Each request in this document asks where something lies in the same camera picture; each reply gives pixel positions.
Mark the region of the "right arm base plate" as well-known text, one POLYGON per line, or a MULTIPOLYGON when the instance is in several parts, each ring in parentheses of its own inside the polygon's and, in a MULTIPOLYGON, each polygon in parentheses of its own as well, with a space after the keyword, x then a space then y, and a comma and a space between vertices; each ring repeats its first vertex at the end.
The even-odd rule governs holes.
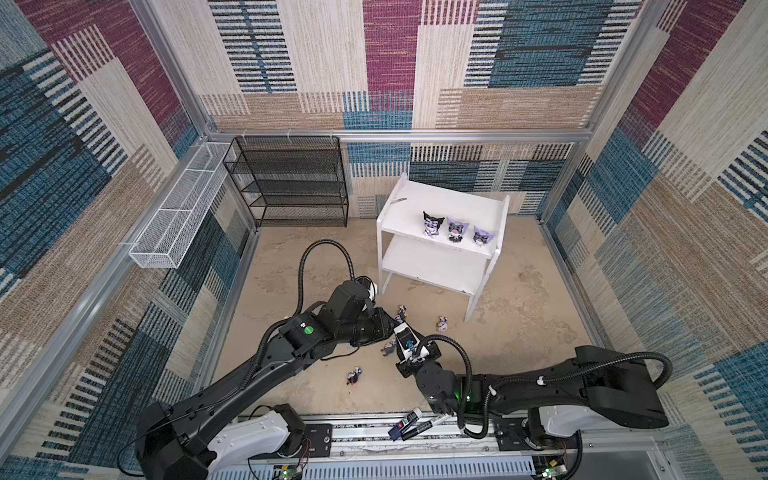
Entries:
POLYGON ((493 429, 498 449, 502 452, 538 451, 541 449, 531 439, 527 418, 494 419, 493 429))

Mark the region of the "striped purple Kuromi figure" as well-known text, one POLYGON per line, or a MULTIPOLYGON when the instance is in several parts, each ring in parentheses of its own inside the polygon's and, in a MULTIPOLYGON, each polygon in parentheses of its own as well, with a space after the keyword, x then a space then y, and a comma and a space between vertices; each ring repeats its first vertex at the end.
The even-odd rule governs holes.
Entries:
POLYGON ((435 238, 440 233, 440 228, 445 221, 444 217, 437 217, 423 212, 424 234, 429 238, 435 238))

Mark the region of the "grey purple Kuromi figure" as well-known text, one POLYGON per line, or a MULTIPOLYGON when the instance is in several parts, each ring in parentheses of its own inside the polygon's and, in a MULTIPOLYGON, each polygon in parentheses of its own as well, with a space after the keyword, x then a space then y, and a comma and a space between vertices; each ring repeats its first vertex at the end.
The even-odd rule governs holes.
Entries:
POLYGON ((381 353, 384 357, 393 354, 396 350, 396 343, 394 341, 388 341, 381 348, 381 353))

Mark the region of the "purple hood Kuromi figure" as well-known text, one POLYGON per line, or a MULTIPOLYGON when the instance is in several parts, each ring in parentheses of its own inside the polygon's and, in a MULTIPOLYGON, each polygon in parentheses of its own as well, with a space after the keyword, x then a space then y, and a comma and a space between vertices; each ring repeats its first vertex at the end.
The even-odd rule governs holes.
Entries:
POLYGON ((490 232, 488 232, 488 231, 482 230, 482 229, 478 228, 477 226, 475 226, 473 228, 472 241, 477 246, 480 246, 480 247, 486 246, 494 238, 495 238, 495 235, 490 233, 490 232))

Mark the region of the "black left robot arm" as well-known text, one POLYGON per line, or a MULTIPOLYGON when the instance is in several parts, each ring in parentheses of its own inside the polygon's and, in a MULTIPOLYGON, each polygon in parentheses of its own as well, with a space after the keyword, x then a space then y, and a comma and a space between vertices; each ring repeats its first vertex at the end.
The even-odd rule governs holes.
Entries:
POLYGON ((205 479, 253 456, 292 457, 305 424, 288 404, 236 423, 236 418, 282 382, 333 353, 339 344, 363 347, 389 339, 396 325, 375 304, 365 277, 339 285, 330 298, 267 328, 256 353, 203 390, 173 405, 156 402, 140 415, 135 457, 147 479, 205 479))

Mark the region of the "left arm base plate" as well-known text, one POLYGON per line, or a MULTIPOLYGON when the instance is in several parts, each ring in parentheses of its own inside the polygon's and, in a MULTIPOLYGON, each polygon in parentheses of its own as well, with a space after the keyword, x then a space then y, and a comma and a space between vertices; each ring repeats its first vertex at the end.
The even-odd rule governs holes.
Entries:
POLYGON ((329 458, 332 440, 333 425, 331 423, 309 423, 305 426, 296 458, 329 458))

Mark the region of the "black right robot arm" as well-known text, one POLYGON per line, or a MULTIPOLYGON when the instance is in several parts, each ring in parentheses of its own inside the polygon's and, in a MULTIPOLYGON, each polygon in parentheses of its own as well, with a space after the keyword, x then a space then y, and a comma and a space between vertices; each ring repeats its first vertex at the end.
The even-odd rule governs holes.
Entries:
POLYGON ((554 366, 516 374, 476 374, 466 350, 454 339, 433 334, 399 346, 397 370, 415 380, 437 414, 454 417, 470 438, 488 434, 490 419, 544 407, 585 407, 631 429, 669 425, 658 390, 673 363, 657 352, 620 353, 580 346, 554 366))

